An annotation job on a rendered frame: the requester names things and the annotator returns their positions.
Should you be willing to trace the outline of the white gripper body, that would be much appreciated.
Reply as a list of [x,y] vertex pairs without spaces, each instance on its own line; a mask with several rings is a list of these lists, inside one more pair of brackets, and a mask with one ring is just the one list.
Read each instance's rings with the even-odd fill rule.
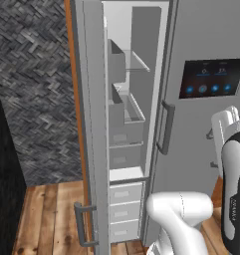
[[231,106],[211,118],[218,168],[222,168],[221,151],[226,140],[240,130],[238,110]]

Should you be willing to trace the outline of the grey open freezer basket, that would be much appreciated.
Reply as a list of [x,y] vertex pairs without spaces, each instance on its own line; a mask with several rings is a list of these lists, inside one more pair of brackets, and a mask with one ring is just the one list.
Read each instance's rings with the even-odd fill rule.
[[110,145],[142,142],[145,117],[133,94],[120,95],[124,103],[124,123],[121,127],[109,124]]

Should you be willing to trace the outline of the grey freezer drawer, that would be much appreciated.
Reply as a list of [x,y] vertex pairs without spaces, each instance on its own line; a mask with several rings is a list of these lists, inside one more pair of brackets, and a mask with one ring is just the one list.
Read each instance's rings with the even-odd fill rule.
[[110,169],[139,166],[141,147],[141,143],[111,147]]

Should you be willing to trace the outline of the grey fridge door with screen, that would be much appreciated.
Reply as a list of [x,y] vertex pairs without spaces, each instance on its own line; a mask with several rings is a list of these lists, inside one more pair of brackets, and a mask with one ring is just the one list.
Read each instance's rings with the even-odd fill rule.
[[[145,202],[175,191],[211,198],[219,174],[210,166],[217,163],[214,138],[206,138],[211,118],[240,109],[240,0],[158,1],[136,9],[132,22],[140,27],[132,45],[150,68],[141,79]],[[166,120],[162,101],[175,105],[167,155],[156,146]],[[151,244],[160,225],[147,209],[144,217],[144,242]]]

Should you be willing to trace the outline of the white freezer drawer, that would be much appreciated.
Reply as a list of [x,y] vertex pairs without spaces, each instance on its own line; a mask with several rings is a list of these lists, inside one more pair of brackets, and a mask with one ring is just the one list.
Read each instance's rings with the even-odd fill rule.
[[138,220],[111,224],[111,242],[125,242],[138,238]]
[[139,201],[141,198],[142,183],[133,182],[110,187],[111,204]]
[[110,207],[111,223],[139,218],[140,202],[115,204]]

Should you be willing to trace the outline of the grey door bin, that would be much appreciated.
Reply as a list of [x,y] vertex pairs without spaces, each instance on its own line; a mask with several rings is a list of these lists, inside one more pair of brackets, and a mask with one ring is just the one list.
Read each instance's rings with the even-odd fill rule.
[[125,53],[112,39],[108,39],[108,50],[109,79],[113,84],[123,83],[126,76]]
[[121,127],[124,123],[124,103],[114,84],[111,84],[109,99],[109,124],[111,127]]

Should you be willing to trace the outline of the glass freezer shelf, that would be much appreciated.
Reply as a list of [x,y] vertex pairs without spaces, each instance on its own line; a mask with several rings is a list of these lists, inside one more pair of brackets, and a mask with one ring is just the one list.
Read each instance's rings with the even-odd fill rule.
[[125,67],[128,72],[150,71],[147,64],[132,50],[124,50]]

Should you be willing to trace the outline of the grey freezer door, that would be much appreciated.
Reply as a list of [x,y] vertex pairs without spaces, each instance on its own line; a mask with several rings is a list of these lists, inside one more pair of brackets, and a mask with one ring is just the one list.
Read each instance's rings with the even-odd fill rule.
[[87,234],[94,255],[111,255],[104,11],[101,0],[70,0],[87,187]]

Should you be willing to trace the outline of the grey fridge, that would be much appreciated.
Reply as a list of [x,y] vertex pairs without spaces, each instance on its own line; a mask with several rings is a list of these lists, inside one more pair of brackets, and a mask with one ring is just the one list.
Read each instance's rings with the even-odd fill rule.
[[222,180],[223,240],[240,255],[240,0],[70,2],[80,243],[208,255],[200,225]]

